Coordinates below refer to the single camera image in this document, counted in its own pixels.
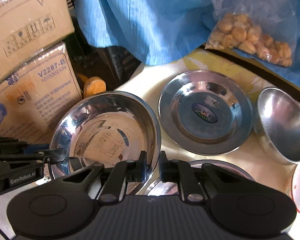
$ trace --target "clear plastic bag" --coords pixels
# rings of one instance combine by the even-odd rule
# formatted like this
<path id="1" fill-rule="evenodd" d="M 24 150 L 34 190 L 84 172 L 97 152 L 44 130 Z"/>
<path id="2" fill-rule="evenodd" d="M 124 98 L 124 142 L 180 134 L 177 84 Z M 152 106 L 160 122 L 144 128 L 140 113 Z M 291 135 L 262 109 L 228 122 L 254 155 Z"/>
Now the clear plastic bag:
<path id="1" fill-rule="evenodd" d="M 206 49 L 239 48 L 290 66 L 297 45 L 296 0 L 212 0 L 218 21 Z"/>

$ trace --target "blue striped cloth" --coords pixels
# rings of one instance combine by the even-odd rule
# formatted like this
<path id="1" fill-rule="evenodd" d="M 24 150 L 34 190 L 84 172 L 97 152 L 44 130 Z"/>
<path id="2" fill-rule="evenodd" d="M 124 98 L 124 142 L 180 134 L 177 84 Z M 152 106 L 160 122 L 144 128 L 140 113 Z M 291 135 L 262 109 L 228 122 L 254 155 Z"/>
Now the blue striped cloth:
<path id="1" fill-rule="evenodd" d="M 75 11 L 90 45 L 125 47 L 147 65 L 184 57 L 207 41 L 216 23 L 211 0 L 76 0 Z M 297 17 L 294 64 L 283 68 L 261 62 L 300 87 L 300 0 Z"/>

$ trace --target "stainless steel bowl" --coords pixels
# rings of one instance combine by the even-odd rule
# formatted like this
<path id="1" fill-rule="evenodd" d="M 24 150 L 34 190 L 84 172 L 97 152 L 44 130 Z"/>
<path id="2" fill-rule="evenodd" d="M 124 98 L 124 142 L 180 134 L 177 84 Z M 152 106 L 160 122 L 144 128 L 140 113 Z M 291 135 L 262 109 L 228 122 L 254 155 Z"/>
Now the stainless steel bowl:
<path id="1" fill-rule="evenodd" d="M 237 175 L 240 175 L 246 179 L 253 180 L 253 177 L 248 174 L 246 171 L 241 169 L 240 167 L 223 161 L 218 160 L 197 160 L 189 162 L 192 167 L 200 168 L 203 163 L 212 163 L 218 167 L 224 168 L 228 171 L 231 171 Z M 148 196 L 162 196 L 162 195 L 177 195 L 178 194 L 178 186 L 173 182 L 162 182 L 160 178 L 157 178 L 154 182 L 152 182 L 149 187 L 146 189 L 143 195 Z"/>
<path id="2" fill-rule="evenodd" d="M 159 116 L 172 140 L 201 155 L 236 150 L 252 129 L 249 97 L 229 77 L 208 70 L 173 78 L 160 95 Z"/>
<path id="3" fill-rule="evenodd" d="M 253 130 L 274 161 L 300 162 L 300 106 L 279 88 L 261 91 L 254 108 Z"/>
<path id="4" fill-rule="evenodd" d="M 65 149 L 67 158 L 51 165 L 51 176 L 58 178 L 72 172 L 73 166 L 95 162 L 113 167 L 121 160 L 137 160 L 145 150 L 149 178 L 160 147 L 159 122 L 146 102 L 127 92 L 103 92 L 77 103 L 59 122 L 50 148 Z"/>

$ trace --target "oval sticker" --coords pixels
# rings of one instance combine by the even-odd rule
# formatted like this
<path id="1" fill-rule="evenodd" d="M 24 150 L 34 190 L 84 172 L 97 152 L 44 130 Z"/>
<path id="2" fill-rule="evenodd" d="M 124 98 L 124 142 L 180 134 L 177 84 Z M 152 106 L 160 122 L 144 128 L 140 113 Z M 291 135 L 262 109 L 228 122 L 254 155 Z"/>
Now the oval sticker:
<path id="1" fill-rule="evenodd" d="M 191 107 L 195 114 L 202 120 L 205 120 L 208 123 L 218 122 L 218 117 L 216 116 L 216 114 L 206 106 L 199 103 L 194 103 Z"/>

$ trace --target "cardboard box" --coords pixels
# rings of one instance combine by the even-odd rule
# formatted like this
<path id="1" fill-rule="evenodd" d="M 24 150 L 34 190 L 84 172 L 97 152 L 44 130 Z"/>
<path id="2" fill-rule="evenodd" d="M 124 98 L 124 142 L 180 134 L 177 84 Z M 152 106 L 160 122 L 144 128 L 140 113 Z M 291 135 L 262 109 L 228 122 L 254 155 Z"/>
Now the cardboard box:
<path id="1" fill-rule="evenodd" d="M 0 0 L 0 82 L 73 32 L 66 0 Z"/>
<path id="2" fill-rule="evenodd" d="M 59 120 L 81 96 L 62 42 L 0 84 L 0 136 L 50 143 Z"/>

